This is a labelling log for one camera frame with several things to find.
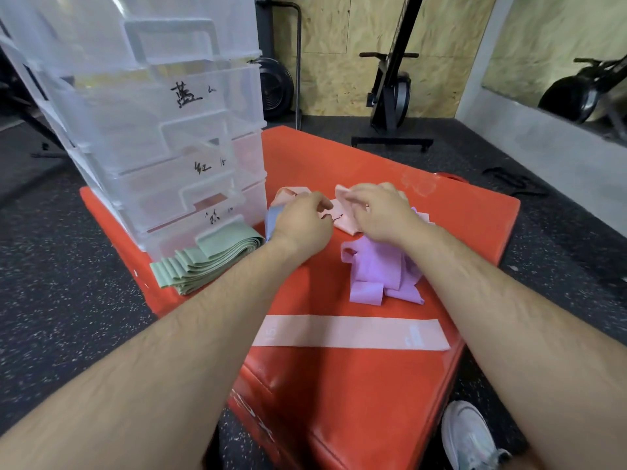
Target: white sneaker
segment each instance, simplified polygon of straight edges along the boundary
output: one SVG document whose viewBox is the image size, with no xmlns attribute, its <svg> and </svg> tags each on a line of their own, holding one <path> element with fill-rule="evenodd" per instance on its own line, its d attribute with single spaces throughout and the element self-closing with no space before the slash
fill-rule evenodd
<svg viewBox="0 0 627 470">
<path fill-rule="evenodd" d="M 442 444 L 453 470 L 495 470 L 502 456 L 477 408 L 464 400 L 450 403 L 442 417 Z"/>
</svg>

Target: wooden wall panel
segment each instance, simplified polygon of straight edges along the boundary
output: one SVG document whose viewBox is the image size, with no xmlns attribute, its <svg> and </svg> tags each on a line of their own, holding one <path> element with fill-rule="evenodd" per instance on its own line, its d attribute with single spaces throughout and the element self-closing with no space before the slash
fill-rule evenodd
<svg viewBox="0 0 627 470">
<path fill-rule="evenodd" d="M 375 59 L 387 53 L 404 0 L 293 0 L 303 27 L 302 105 L 310 115 L 370 115 Z M 410 117 L 453 117 L 495 0 L 425 0 L 401 67 L 412 79 Z M 277 55 L 295 78 L 295 15 L 275 9 Z"/>
<path fill-rule="evenodd" d="M 626 14 L 627 0 L 514 0 L 483 85 L 537 106 L 553 82 L 583 67 L 575 57 L 627 54 Z M 623 86 L 612 92 L 624 94 Z"/>
</svg>

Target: person's left hand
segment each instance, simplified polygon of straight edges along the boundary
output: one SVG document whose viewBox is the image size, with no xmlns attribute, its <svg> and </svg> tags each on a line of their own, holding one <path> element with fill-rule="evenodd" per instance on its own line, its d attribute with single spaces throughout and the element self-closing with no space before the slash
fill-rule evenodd
<svg viewBox="0 0 627 470">
<path fill-rule="evenodd" d="M 270 242 L 281 241 L 299 261 L 308 260 L 323 250 L 333 235 L 331 216 L 318 216 L 325 209 L 333 209 L 333 204 L 319 191 L 299 194 L 278 215 Z"/>
</svg>

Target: folded green band stack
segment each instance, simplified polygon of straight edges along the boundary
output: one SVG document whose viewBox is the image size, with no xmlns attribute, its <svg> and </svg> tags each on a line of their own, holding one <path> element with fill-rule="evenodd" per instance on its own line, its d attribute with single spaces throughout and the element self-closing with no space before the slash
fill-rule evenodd
<svg viewBox="0 0 627 470">
<path fill-rule="evenodd" d="M 187 295 L 221 276 L 263 244 L 263 237 L 243 222 L 233 222 L 199 239 L 197 247 L 176 251 L 173 258 L 153 262 L 159 287 L 175 287 Z"/>
</svg>

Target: human hand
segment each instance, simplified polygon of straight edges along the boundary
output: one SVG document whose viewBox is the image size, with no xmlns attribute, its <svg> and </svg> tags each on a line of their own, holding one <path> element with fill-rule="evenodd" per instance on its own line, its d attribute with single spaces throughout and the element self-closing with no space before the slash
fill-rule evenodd
<svg viewBox="0 0 627 470">
<path fill-rule="evenodd" d="M 352 203 L 359 228 L 373 241 L 402 247 L 408 231 L 420 227 L 421 220 L 410 208 L 407 196 L 392 183 L 353 186 L 346 199 Z"/>
<path fill-rule="evenodd" d="M 281 241 L 300 262 L 323 250 L 333 235 L 330 215 L 318 216 L 333 204 L 319 191 L 299 194 L 277 217 L 272 242 Z"/>
</svg>

